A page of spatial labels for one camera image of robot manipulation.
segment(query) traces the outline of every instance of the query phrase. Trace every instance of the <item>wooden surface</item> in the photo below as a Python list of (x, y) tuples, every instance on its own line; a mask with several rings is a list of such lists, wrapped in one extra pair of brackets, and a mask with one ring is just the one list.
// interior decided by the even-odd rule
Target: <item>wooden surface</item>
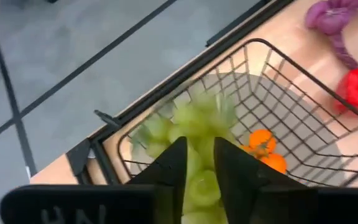
[[(206, 72), (210, 67), (214, 66), (227, 54), (231, 53), (238, 46), (241, 46), (246, 40), (251, 38), (263, 38), (272, 43), (283, 53), (287, 54), (296, 63), (301, 65), (328, 87), (334, 89), (340, 78), (347, 72), (347, 69), (335, 58), (329, 42), (323, 35), (313, 30), (305, 29), (304, 27), (303, 22), (306, 11), (315, 2), (315, 0), (295, 1), (276, 16), (271, 18), (271, 20), (267, 21), (264, 25), (260, 26), (251, 34), (244, 37), (237, 44), (233, 45), (232, 48), (227, 50), (220, 57), (216, 58), (209, 65), (205, 66), (205, 68), (197, 72), (192, 77), (192, 79)], [(346, 45), (349, 48), (350, 53), (352, 53), (355, 58), (358, 59), (358, 15), (348, 25), (348, 27), (346, 27), (344, 35)], [(249, 62), (252, 64), (252, 69), (255, 69), (255, 71), (260, 71), (265, 62), (266, 52), (261, 50), (261, 48), (258, 46), (250, 46), (248, 48), (248, 54), (252, 55), (252, 59), (250, 58)], [(241, 54), (235, 54), (233, 59), (234, 61), (241, 61), (243, 60), (241, 57), (243, 57)], [(274, 66), (278, 65), (280, 63), (279, 57), (275, 59), (273, 55), (270, 63)], [(230, 71), (231, 66), (229, 66), (228, 63), (224, 62), (220, 64), (219, 72)], [(291, 66), (284, 66), (282, 68), (282, 73), (284, 73), (287, 77), (290, 77), (293, 83), (296, 83), (309, 95), (317, 99), (319, 103), (329, 106), (330, 102), (327, 100), (327, 96), (322, 93), (321, 88), (311, 84), (307, 77), (299, 74), (298, 70)], [(117, 143), (122, 134), (136, 125), (140, 119), (149, 114), (151, 111), (152, 107), (140, 115), (138, 119), (125, 126), (122, 130), (104, 142), (104, 146), (109, 154), (109, 157), (112, 160), (116, 170), (118, 171), (119, 178), (123, 182), (128, 181), (129, 177), (126, 174), (120, 160), (117, 158)], [(342, 153), (358, 153), (358, 133), (351, 136), (351, 138), (346, 138), (345, 141), (339, 141), (338, 144), (339, 146), (343, 146), (343, 149), (341, 149)], [(357, 151), (353, 152), (349, 151), (349, 149), (357, 149)], [(131, 158), (131, 146), (126, 139), (123, 140), (122, 145), (120, 146), (120, 150), (122, 156), (125, 159)], [(350, 166), (356, 169), (358, 168), (358, 162), (353, 162), (350, 164)], [(105, 184), (105, 181), (101, 176), (101, 172), (98, 169), (98, 165), (95, 163), (95, 161), (90, 160), (88, 163), (88, 168), (90, 169), (91, 175), (96, 184)], [(63, 155), (51, 163), (44, 170), (35, 175), (31, 179), (31, 183), (75, 184), (76, 180), (72, 176), (66, 157)], [(353, 185), (358, 186), (358, 181), (354, 182)]]

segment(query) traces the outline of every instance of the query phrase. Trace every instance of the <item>purple yarn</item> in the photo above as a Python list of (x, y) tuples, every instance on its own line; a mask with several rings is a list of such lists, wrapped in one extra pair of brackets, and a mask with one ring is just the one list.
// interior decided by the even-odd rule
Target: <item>purple yarn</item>
[(358, 67), (356, 60), (349, 54), (343, 41), (343, 28), (358, 10), (358, 0), (328, 0), (312, 5), (306, 13), (307, 28), (317, 29), (326, 34), (335, 54), (348, 68)]

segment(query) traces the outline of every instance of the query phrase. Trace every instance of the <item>black wire basket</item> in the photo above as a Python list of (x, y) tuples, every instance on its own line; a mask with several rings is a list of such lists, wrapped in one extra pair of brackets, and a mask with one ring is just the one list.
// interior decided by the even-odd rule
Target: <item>black wire basket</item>
[[(257, 129), (270, 130), (290, 178), (332, 187), (358, 179), (358, 110), (262, 39), (248, 40), (215, 60), (132, 121), (117, 144), (129, 178), (153, 161), (144, 146), (133, 149), (130, 143), (139, 125), (153, 114), (171, 119), (170, 108), (203, 92), (223, 93), (235, 102), (237, 123), (231, 131), (239, 144)], [(335, 112), (334, 100), (349, 110)]]

